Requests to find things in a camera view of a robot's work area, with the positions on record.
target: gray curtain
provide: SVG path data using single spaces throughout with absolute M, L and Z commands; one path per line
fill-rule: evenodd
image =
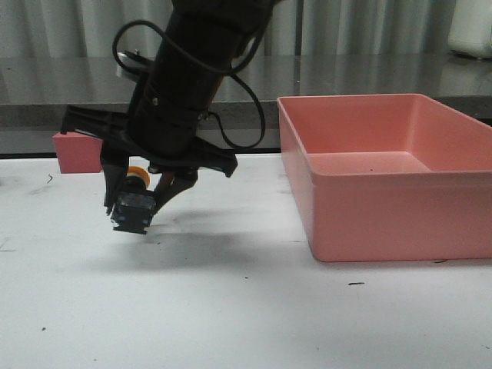
M 407 54 L 447 50 L 455 0 L 284 0 L 260 55 Z M 0 58 L 103 57 L 124 23 L 165 27 L 170 0 L 0 0 Z M 160 39 L 136 28 L 121 48 L 153 56 Z

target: pink tray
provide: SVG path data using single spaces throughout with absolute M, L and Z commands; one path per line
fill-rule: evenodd
M 423 95 L 279 98 L 320 261 L 492 258 L 492 128 Z

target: table surface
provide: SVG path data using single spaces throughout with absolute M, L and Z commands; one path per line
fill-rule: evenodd
M 492 368 L 491 260 L 320 263 L 279 155 L 199 177 L 141 236 L 0 161 L 0 367 Z

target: orange component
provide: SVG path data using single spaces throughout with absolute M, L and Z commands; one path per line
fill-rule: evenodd
M 141 167 L 136 167 L 136 166 L 128 167 L 128 173 L 126 175 L 127 177 L 130 175 L 140 177 L 141 179 L 144 180 L 145 187 L 148 187 L 151 183 L 151 178 L 148 175 L 147 171 Z

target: gray countertop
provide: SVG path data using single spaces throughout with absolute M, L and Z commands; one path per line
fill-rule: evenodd
M 279 96 L 421 93 L 475 118 L 492 117 L 492 62 L 454 55 L 257 57 L 241 77 L 264 102 L 264 148 L 278 146 Z M 112 58 L 0 58 L 0 154 L 53 151 L 49 138 L 67 104 L 124 111 L 133 87 L 116 77 Z M 212 110 L 244 143 L 254 139 L 257 113 L 229 78 Z M 213 122 L 201 131 L 220 142 Z

